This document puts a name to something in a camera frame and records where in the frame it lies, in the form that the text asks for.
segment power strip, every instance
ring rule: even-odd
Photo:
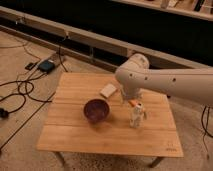
[[[38,70],[41,72],[49,74],[51,71],[53,71],[55,68],[57,68],[61,62],[65,61],[65,57],[60,55],[58,53],[52,54],[48,59],[41,62],[38,66]]]

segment small white object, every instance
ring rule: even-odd
[[[130,127],[138,128],[141,123],[142,115],[145,115],[145,112],[143,110],[142,104],[138,103],[133,109],[131,119],[130,119]]]
[[[107,84],[100,92],[100,94],[108,99],[113,93],[117,91],[117,88],[112,84]]]

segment white block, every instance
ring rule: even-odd
[[[117,88],[112,84],[107,84],[100,92],[100,94],[106,99],[117,91]]]

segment electrical outlet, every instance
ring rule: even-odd
[[[16,22],[16,25],[18,25],[18,24],[26,24],[24,17],[17,18],[15,22]]]
[[[69,39],[69,31],[64,30],[64,32],[65,32],[66,38]]]

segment dark red bowl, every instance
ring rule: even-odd
[[[93,124],[103,121],[109,114],[109,111],[109,105],[101,99],[90,100],[84,106],[84,115]]]

